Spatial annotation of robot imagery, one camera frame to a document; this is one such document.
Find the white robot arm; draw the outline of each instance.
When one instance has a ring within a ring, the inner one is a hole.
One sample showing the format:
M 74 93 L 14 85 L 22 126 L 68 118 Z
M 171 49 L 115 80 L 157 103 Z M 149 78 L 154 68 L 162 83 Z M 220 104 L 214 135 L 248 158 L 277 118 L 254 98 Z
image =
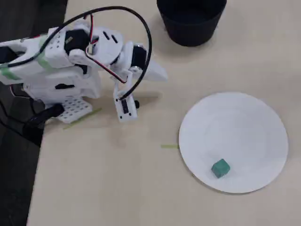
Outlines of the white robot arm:
M 141 44 L 124 44 L 117 31 L 93 28 L 93 23 L 79 19 L 72 29 L 58 32 L 35 60 L 6 67 L 8 63 L 35 56 L 55 30 L 49 29 L 47 35 L 0 43 L 0 81 L 6 85 L 23 83 L 24 91 L 33 99 L 43 101 L 46 107 L 62 104 L 64 112 L 57 118 L 71 123 L 92 111 L 92 106 L 82 97 L 100 97 L 98 70 L 105 69 L 115 82 L 113 99 L 119 120 L 136 119 L 133 95 L 120 97 L 132 87 L 132 79 L 141 75 L 147 51 Z M 166 81 L 167 74 L 150 61 L 144 79 Z M 126 89 L 119 90 L 119 83 L 124 83 Z

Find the cable connector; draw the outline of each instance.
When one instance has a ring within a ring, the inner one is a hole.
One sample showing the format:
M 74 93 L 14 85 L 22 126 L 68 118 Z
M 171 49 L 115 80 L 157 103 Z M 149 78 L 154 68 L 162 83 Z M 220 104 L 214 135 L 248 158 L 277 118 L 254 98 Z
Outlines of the cable connector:
M 89 55 L 93 54 L 93 44 L 91 44 L 91 43 L 88 45 L 88 54 Z

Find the black bucket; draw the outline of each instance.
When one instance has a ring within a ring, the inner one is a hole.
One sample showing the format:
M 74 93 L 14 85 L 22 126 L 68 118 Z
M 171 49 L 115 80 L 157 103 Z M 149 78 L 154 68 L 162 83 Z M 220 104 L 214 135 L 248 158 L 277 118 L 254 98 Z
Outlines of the black bucket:
M 157 0 L 168 35 L 182 46 L 198 46 L 213 36 L 227 0 Z

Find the green block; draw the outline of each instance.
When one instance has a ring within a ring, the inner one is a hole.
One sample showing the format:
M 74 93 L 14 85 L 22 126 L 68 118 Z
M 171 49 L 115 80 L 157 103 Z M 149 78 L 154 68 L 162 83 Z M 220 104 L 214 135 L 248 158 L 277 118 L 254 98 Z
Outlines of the green block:
M 221 178 L 222 176 L 226 175 L 229 170 L 230 166 L 224 159 L 216 162 L 211 168 L 211 171 L 216 175 L 217 178 Z

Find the white plate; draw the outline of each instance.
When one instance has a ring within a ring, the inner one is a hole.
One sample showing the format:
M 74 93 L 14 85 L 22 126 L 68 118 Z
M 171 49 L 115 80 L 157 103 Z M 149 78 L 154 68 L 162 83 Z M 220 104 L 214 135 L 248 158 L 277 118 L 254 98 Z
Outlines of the white plate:
M 179 145 L 191 172 L 206 185 L 228 193 L 247 193 L 271 183 L 288 153 L 284 125 L 261 100 L 237 92 L 208 96 L 190 109 Z M 211 171 L 220 159 L 230 165 L 221 178 Z

